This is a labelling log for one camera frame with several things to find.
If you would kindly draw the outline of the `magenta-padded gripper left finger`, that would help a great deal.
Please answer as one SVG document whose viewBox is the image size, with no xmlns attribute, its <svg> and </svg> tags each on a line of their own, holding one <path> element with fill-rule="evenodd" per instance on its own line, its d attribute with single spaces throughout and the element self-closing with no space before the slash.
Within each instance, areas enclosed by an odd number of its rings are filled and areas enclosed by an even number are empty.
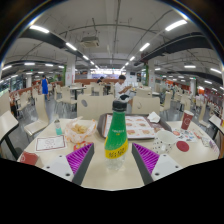
<svg viewBox="0 0 224 224">
<path fill-rule="evenodd" d="M 81 185 L 94 154 L 94 144 L 90 143 L 68 155 L 59 155 L 43 169 L 76 185 Z"/>
</svg>

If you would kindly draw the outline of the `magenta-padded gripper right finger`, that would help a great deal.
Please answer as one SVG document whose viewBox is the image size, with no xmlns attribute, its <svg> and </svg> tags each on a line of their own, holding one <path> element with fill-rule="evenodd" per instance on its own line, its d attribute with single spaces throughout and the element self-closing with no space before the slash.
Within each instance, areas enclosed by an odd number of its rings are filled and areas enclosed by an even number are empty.
<svg viewBox="0 0 224 224">
<path fill-rule="evenodd" d="M 132 154 L 145 185 L 182 169 L 168 154 L 158 155 L 137 143 L 132 144 Z"/>
</svg>

